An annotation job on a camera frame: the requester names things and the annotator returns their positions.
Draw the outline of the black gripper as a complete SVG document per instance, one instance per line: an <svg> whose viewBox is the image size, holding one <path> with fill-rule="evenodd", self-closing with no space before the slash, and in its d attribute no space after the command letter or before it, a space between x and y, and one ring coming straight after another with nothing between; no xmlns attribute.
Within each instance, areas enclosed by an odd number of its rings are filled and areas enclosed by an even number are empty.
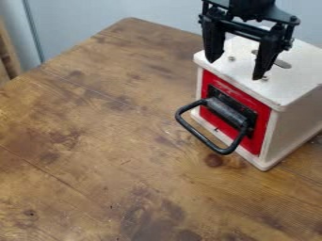
<svg viewBox="0 0 322 241"><path fill-rule="evenodd" d="M214 63L224 53L226 33L261 41L253 79L263 78L283 50L293 45L299 18L277 7L277 0L202 0L199 23L204 56Z"/></svg>

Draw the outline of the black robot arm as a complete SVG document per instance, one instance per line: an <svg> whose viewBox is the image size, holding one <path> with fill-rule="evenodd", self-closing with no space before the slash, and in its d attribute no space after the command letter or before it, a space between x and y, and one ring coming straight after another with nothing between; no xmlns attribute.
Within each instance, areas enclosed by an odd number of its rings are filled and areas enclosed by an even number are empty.
<svg viewBox="0 0 322 241"><path fill-rule="evenodd" d="M293 46L297 16L275 6L275 0L202 0L199 24L203 31L204 57L214 63L224 53L226 34L259 42L253 79L271 69L278 55Z"/></svg>

